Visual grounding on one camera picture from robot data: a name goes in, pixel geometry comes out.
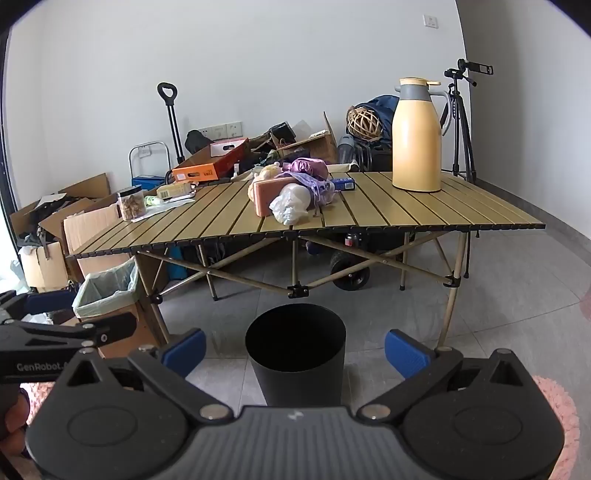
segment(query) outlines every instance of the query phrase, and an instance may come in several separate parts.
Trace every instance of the purple plastic bag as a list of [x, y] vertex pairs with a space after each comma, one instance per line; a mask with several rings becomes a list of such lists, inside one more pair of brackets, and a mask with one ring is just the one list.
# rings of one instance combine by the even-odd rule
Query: purple plastic bag
[[291, 163], [283, 164], [283, 171], [293, 173], [307, 173], [319, 180], [326, 180], [329, 177], [329, 169], [323, 160], [317, 158], [297, 158]]
[[331, 181], [318, 180], [307, 173], [296, 173], [293, 171], [283, 172], [275, 178], [280, 179], [288, 176], [297, 179], [298, 182], [310, 191], [313, 204], [311, 206], [314, 208], [319, 205], [328, 205], [332, 202], [332, 199], [335, 196], [335, 184]]

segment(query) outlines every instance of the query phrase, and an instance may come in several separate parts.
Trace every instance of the white wall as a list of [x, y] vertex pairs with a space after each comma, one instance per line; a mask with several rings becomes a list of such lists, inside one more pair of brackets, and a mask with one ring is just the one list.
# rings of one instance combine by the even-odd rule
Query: white wall
[[15, 199], [28, 205], [54, 189], [41, 112], [41, 48], [47, 4], [14, 25], [5, 69], [7, 155]]
[[457, 0], [470, 59], [476, 167], [591, 237], [591, 38], [547, 0]]
[[[444, 70], [465, 56], [453, 0], [46, 4], [42, 114], [61, 186], [103, 171], [113, 189], [129, 185], [129, 150], [145, 141], [166, 141], [174, 161], [162, 81], [178, 87], [183, 142], [190, 129], [238, 120], [250, 136], [283, 120], [321, 129], [323, 110], [340, 135], [350, 105], [395, 93], [404, 76], [446, 87]], [[423, 14], [439, 29], [423, 26]]]

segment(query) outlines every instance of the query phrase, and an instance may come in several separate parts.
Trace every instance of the trash can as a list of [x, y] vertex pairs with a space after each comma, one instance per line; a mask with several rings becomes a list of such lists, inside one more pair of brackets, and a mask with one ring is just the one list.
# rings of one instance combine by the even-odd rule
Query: trash can
[[345, 339], [340, 317], [318, 305], [286, 304], [258, 316], [245, 343], [267, 405], [341, 405]]

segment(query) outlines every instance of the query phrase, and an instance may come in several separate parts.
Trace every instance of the small blue box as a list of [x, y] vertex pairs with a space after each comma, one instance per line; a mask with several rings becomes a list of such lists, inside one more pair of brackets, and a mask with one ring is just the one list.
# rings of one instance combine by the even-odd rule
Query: small blue box
[[156, 175], [144, 175], [141, 177], [134, 177], [131, 179], [131, 185], [140, 185], [142, 190], [152, 190], [160, 187], [164, 183], [164, 177]]
[[355, 190], [354, 179], [333, 179], [335, 190]]

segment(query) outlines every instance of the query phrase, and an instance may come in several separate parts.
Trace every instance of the wooden slat tabletop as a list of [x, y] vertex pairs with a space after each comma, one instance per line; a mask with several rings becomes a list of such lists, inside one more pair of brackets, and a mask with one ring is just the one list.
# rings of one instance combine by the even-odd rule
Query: wooden slat tabletop
[[311, 211], [293, 230], [273, 216], [259, 218], [248, 199], [248, 183], [204, 187], [195, 201], [140, 222], [119, 220], [95, 235], [73, 255], [109, 255], [158, 247], [196, 244], [234, 236], [282, 236], [310, 231], [378, 232], [544, 228], [545, 225], [510, 203], [458, 177], [443, 173], [435, 193], [405, 192], [392, 186], [391, 173], [340, 173], [356, 189], [337, 192], [333, 202]]

